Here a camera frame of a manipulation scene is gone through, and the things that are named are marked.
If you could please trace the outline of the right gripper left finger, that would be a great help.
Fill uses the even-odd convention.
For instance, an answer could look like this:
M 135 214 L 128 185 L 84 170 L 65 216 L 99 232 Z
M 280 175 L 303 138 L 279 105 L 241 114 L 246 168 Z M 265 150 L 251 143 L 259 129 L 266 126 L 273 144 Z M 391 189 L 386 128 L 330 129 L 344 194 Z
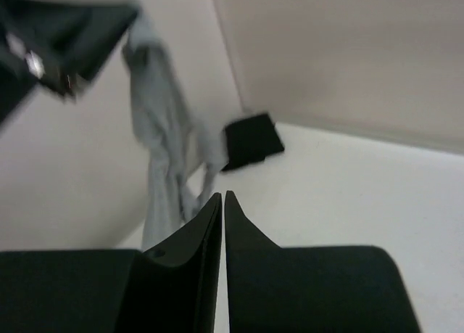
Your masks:
M 163 242 L 1 254 L 3 332 L 212 332 L 222 197 Z

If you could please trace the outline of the grey tank top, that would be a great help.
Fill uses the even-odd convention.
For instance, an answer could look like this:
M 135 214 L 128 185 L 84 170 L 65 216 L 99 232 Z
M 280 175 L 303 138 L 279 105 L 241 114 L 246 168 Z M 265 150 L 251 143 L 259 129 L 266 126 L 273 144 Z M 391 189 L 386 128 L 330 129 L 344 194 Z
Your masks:
M 132 24 L 122 56 L 130 77 L 133 134 L 149 153 L 141 240 L 141 249 L 148 250 L 198 214 L 227 159 L 221 132 L 190 111 L 170 53 L 147 15 L 139 15 Z M 191 144 L 205 165 L 199 194 L 188 186 Z

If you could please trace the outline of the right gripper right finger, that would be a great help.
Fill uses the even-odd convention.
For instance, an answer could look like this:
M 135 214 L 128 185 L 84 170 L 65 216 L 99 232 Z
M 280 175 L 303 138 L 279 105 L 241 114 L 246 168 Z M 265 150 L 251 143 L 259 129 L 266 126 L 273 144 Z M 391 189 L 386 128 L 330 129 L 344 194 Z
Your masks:
M 232 332 L 419 332 L 402 276 L 380 247 L 281 247 L 224 203 Z

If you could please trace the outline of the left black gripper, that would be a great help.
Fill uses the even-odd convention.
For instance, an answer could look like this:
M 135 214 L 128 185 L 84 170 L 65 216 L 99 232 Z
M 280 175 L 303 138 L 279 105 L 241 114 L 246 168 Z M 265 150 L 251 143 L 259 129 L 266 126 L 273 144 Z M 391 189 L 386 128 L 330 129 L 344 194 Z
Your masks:
M 1 121 L 36 87 L 76 98 L 139 12 L 133 0 L 1 0 Z

